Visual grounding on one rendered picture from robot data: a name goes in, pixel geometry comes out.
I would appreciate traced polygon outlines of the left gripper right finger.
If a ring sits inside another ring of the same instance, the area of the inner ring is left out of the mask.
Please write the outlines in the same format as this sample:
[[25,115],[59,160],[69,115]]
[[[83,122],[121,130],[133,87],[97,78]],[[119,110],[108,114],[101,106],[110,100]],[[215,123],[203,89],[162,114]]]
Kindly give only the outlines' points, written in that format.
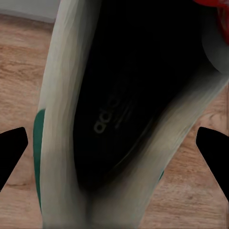
[[229,136],[199,127],[196,144],[229,201]]

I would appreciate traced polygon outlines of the gym shoe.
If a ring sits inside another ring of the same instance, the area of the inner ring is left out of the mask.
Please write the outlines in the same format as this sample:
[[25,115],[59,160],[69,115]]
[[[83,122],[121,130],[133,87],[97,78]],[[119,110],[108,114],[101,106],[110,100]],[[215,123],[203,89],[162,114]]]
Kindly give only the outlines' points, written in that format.
[[33,127],[43,229],[138,229],[229,82],[229,0],[61,0]]

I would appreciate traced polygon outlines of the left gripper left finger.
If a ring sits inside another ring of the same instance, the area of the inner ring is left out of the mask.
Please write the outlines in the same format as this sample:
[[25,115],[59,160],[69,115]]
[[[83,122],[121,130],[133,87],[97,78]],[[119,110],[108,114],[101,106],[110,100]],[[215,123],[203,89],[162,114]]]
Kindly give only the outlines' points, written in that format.
[[24,127],[0,134],[0,191],[28,146]]

